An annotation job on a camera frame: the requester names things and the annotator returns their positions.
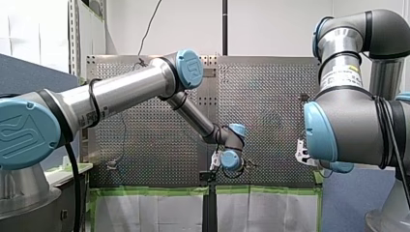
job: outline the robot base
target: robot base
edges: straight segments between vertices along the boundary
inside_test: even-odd
[[[383,209],[368,212],[365,221],[366,232],[410,231],[409,208],[401,181],[395,180]]]
[[[59,208],[61,191],[52,188],[49,197],[44,202],[29,207],[0,215],[0,228],[2,232],[60,232],[62,219]]]

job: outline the blue cover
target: blue cover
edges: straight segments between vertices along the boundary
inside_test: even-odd
[[[337,173],[349,173],[353,170],[355,165],[351,162],[331,162],[330,169]]]
[[[235,171],[241,166],[241,159],[234,151],[227,150],[223,152],[220,158],[220,163],[227,170]]]
[[[25,94],[47,89],[53,92],[63,92],[78,86],[74,75],[58,72],[43,66],[15,59],[0,54],[0,94]],[[72,142],[75,155],[79,154],[79,136]],[[66,148],[56,149],[48,158],[41,162],[43,170],[61,165]]]
[[[60,125],[47,108],[31,101],[0,100],[1,169],[39,163],[54,151],[60,136]]]
[[[307,152],[317,160],[337,161],[337,144],[332,126],[317,102],[305,104]]]
[[[229,127],[237,134],[245,137],[245,126],[243,124],[229,124]]]
[[[177,72],[186,89],[194,89],[202,83],[204,70],[201,60],[192,50],[177,53]]]
[[[395,97],[397,101],[410,102],[410,92],[400,93]]]

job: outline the metal frame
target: metal frame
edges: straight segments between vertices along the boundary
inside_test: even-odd
[[[70,74],[80,75],[81,52],[79,35],[79,7],[78,0],[69,1],[69,48]]]

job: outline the metal pole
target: metal pole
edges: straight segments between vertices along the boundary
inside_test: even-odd
[[[222,0],[222,55],[228,55],[228,0]]]

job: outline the blue joint cap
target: blue joint cap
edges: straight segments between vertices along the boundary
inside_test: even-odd
[[[220,163],[227,170],[236,171],[241,167],[241,158],[234,151],[227,150],[222,153]]]
[[[0,169],[17,170],[48,157],[61,131],[54,115],[31,101],[0,100]]]
[[[305,128],[307,152],[317,160],[337,161],[337,144],[332,126],[320,105],[306,103]]]
[[[201,60],[192,50],[177,53],[177,73],[186,89],[194,89],[202,83],[204,69]]]
[[[330,170],[337,173],[349,173],[355,165],[351,162],[330,162]]]
[[[236,132],[237,134],[245,137],[245,125],[243,124],[229,124],[231,130]]]
[[[395,96],[397,101],[410,102],[410,92],[403,92]]]

